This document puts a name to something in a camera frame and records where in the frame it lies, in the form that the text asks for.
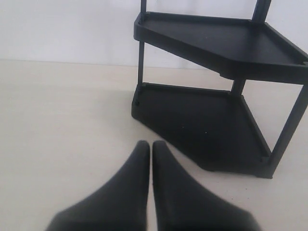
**black plastic corner shelf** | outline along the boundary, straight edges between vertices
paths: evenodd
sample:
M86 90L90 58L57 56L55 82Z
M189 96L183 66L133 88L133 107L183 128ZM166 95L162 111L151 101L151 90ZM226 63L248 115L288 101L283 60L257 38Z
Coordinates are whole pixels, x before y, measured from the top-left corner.
M146 12L141 0L132 116L206 170L272 178L308 105L308 55L265 23L269 6L258 0L248 20ZM231 91L143 83L144 43L234 80ZM272 152L242 96L248 79L303 85Z

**upper shelf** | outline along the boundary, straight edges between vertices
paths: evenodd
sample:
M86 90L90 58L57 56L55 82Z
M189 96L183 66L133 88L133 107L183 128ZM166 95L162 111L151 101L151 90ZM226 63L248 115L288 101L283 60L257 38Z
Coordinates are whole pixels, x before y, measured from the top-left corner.
M147 12L136 19L134 38L225 78L308 83L308 55L266 23Z

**white floor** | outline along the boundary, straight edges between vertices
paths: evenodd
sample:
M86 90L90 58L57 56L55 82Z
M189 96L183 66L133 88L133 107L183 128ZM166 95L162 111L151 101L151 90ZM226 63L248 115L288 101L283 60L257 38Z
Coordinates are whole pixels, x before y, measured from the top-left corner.
M0 61L0 230L42 231L53 215L101 187L135 143L160 139L130 116L137 68ZM217 89L207 70L147 68L145 81ZM244 95L272 148L301 86L249 81ZM308 229L308 116L272 180L206 172L171 150L222 198L251 211L264 231ZM155 231L153 191L149 230Z

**shelf tier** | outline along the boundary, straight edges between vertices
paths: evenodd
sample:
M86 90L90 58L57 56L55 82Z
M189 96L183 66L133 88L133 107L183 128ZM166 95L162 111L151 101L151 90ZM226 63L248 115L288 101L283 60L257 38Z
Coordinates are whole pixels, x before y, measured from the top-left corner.
M132 116L205 170L272 177L270 149L243 96L143 83Z
M228 79L308 83L308 55L267 23L146 12L134 38Z

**white wall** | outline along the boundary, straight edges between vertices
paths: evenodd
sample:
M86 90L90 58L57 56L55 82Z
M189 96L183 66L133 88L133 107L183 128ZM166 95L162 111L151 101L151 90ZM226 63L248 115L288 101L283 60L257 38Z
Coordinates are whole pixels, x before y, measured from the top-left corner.
M149 11L250 18L256 0L148 0ZM272 0L268 22L308 51L307 0ZM0 59L137 65L139 0L0 0ZM197 67L147 46L147 66Z

